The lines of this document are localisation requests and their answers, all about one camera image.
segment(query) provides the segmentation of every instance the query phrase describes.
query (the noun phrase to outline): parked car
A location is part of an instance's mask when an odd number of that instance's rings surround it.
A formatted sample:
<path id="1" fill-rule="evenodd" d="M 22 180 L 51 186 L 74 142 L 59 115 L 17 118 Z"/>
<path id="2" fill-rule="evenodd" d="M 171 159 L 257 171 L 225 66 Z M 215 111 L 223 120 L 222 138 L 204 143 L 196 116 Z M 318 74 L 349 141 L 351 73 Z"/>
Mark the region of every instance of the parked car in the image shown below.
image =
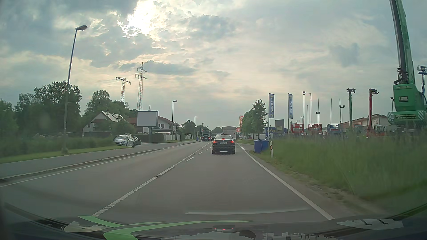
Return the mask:
<path id="1" fill-rule="evenodd" d="M 141 139 L 139 139 L 137 137 L 134 137 L 134 139 L 135 139 L 135 144 L 136 145 L 141 145 Z"/>
<path id="2" fill-rule="evenodd" d="M 135 139 L 132 135 L 119 135 L 113 141 L 118 146 L 135 147 Z"/>

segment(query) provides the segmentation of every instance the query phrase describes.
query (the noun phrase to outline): white trailer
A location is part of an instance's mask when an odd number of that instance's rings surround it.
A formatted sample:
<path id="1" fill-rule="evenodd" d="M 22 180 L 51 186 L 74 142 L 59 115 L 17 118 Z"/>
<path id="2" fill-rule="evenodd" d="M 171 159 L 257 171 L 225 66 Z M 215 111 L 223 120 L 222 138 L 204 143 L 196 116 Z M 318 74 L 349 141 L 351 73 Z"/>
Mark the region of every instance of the white trailer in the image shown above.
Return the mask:
<path id="1" fill-rule="evenodd" d="M 231 135 L 233 136 L 233 139 L 235 141 L 237 140 L 236 127 L 232 127 L 232 126 L 222 127 L 222 134 Z"/>

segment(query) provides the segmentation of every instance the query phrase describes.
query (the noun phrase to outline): tall grass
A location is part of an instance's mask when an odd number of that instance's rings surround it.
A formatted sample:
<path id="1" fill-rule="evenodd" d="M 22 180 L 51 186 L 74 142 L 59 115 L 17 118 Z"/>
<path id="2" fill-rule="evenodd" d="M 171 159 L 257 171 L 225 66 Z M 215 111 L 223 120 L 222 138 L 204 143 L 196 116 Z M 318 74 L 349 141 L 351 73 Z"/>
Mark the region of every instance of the tall grass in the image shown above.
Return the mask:
<path id="1" fill-rule="evenodd" d="M 112 138 L 68 138 L 68 149 L 95 148 L 114 145 Z M 0 158 L 35 152 L 54 152 L 61 150 L 60 137 L 10 138 L 0 140 Z"/>
<path id="2" fill-rule="evenodd" d="M 417 193 L 414 205 L 427 201 L 427 142 L 422 139 L 288 138 L 275 139 L 273 146 L 275 159 L 264 152 L 266 161 L 363 199 L 392 202 Z"/>

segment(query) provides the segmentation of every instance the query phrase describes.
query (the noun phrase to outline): grass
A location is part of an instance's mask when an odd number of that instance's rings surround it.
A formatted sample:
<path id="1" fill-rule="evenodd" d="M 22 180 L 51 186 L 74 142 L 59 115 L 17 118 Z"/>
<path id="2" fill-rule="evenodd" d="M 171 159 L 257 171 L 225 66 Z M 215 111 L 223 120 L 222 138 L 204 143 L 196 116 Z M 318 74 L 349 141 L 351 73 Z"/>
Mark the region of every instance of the grass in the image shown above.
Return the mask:
<path id="1" fill-rule="evenodd" d="M 113 146 L 102 146 L 102 147 L 95 147 L 95 148 L 69 149 L 68 152 L 69 152 L 69 154 L 78 154 L 78 153 L 98 152 L 98 151 L 120 149 L 120 148 L 129 148 L 129 147 L 113 145 Z M 36 152 L 36 153 L 0 158 L 0 164 L 1 163 L 26 161 L 26 160 L 32 160 L 32 159 L 40 159 L 40 158 L 51 158 L 51 157 L 58 157 L 58 156 L 64 156 L 64 155 L 66 155 L 66 154 L 61 153 L 61 151 L 57 151 L 57 152 Z"/>
<path id="2" fill-rule="evenodd" d="M 392 138 L 274 139 L 258 155 L 281 171 L 302 173 L 384 209 L 404 211 L 427 202 L 424 140 Z"/>
<path id="3" fill-rule="evenodd" d="M 246 141 L 246 139 L 242 139 L 242 140 L 237 140 L 238 143 L 245 143 L 245 144 L 254 144 L 254 140 L 253 139 L 248 139 Z"/>

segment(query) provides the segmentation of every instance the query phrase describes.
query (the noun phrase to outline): billboard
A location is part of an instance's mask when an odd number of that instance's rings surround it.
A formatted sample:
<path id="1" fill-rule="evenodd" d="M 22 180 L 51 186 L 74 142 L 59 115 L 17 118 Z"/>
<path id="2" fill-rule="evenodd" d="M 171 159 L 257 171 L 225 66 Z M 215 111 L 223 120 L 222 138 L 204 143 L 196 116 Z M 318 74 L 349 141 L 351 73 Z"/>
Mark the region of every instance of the billboard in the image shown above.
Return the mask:
<path id="1" fill-rule="evenodd" d="M 288 118 L 293 119 L 292 94 L 288 93 Z"/>
<path id="2" fill-rule="evenodd" d="M 276 123 L 276 133 L 284 133 L 285 132 L 285 119 L 278 119 L 275 121 Z"/>
<path id="3" fill-rule="evenodd" d="M 274 94 L 268 93 L 268 118 L 274 118 Z"/>
<path id="4" fill-rule="evenodd" d="M 157 127 L 159 111 L 138 111 L 137 127 Z"/>

